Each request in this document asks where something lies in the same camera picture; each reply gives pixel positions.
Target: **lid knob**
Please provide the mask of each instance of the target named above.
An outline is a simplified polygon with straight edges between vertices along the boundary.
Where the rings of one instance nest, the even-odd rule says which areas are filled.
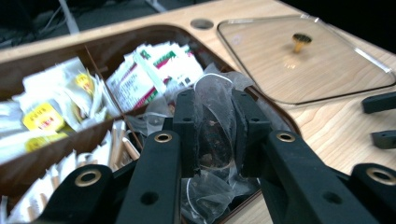
[[[312,42],[312,38],[309,35],[296,33],[293,35],[293,41],[295,42],[294,52],[300,52],[301,48]]]

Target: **round hole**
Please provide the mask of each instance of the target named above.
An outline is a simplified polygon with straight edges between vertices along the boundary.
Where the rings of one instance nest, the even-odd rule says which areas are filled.
[[[102,177],[102,174],[98,170],[88,170],[82,172],[77,176],[75,184],[79,187],[88,187],[96,182]]]
[[[276,137],[282,142],[294,142],[294,140],[296,140],[296,138],[289,133],[279,133]]]
[[[214,26],[213,21],[207,19],[195,19],[192,20],[190,25],[199,30],[208,30]]]
[[[343,200],[338,196],[337,194],[333,192],[325,192],[323,194],[323,198],[328,202],[328,203],[335,203],[335,204],[341,204]]]
[[[385,184],[389,186],[396,185],[396,177],[393,174],[389,173],[388,171],[372,167],[367,169],[366,173],[373,180],[381,184]]]
[[[156,192],[146,192],[140,198],[140,202],[145,205],[152,205],[158,201],[160,197]]]
[[[159,143],[169,142],[172,139],[172,135],[169,133],[159,133],[154,137],[155,141]]]

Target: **glass lid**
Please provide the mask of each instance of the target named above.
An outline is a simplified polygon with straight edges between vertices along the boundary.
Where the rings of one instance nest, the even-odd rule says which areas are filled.
[[[318,18],[228,20],[218,34],[274,101],[301,105],[395,85],[395,75]]]

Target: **black clamp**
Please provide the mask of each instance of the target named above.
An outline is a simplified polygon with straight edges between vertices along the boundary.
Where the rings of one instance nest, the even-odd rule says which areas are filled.
[[[370,96],[361,101],[363,112],[372,114],[396,108],[396,92]],[[396,148],[396,130],[371,133],[373,144],[381,149]]]

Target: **screw hole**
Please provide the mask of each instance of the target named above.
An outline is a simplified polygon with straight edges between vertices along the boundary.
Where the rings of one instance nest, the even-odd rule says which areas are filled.
[[[198,30],[208,30],[214,26],[213,21],[207,19],[195,19],[192,20],[190,25]]]
[[[152,205],[158,201],[160,197],[156,192],[146,192],[140,198],[140,202],[145,205]]]
[[[90,181],[90,180],[95,179],[95,177],[96,177],[95,174],[89,173],[89,174],[85,174],[85,175],[81,178],[81,180],[87,182],[87,181]]]
[[[389,185],[389,186],[396,185],[396,177],[387,171],[372,167],[367,169],[366,173],[373,180],[381,184]]]
[[[279,133],[276,135],[277,139],[279,139],[282,142],[294,142],[296,138],[288,133]]]
[[[169,142],[172,139],[172,135],[169,133],[159,133],[154,137],[154,140],[159,143]]]
[[[335,204],[341,204],[343,200],[338,196],[337,194],[333,192],[325,192],[323,194],[323,198],[328,202],[328,203],[335,203]]]

